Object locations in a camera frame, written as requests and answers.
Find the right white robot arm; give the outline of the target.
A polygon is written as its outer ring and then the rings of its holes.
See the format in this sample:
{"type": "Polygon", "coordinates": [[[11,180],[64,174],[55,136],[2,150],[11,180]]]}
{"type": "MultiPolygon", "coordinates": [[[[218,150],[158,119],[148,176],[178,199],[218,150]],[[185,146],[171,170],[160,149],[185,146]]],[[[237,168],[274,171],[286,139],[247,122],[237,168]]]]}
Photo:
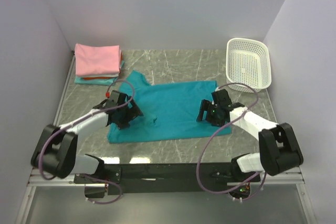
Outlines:
{"type": "Polygon", "coordinates": [[[232,103],[225,89],[213,92],[212,98],[212,101],[201,101],[198,122],[205,120],[212,126],[220,127],[235,125],[259,143],[258,153],[232,159],[232,179],[241,182],[251,172],[266,172],[275,176],[303,164],[303,154],[290,124],[266,120],[245,105],[232,103]]]}

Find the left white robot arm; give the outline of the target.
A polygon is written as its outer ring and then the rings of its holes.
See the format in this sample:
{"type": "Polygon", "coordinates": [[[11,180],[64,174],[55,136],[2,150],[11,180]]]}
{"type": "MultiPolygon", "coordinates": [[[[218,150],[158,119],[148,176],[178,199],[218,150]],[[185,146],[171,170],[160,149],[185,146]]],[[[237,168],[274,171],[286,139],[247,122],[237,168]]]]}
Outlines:
{"type": "Polygon", "coordinates": [[[142,115],[131,96],[113,90],[108,98],[82,117],[60,126],[47,125],[30,163],[40,169],[41,174],[52,174],[52,178],[86,174],[91,182],[99,183],[105,176],[105,163],[89,154],[77,155],[79,141],[110,124],[115,124],[119,130],[128,128],[132,120],[142,115]]]}

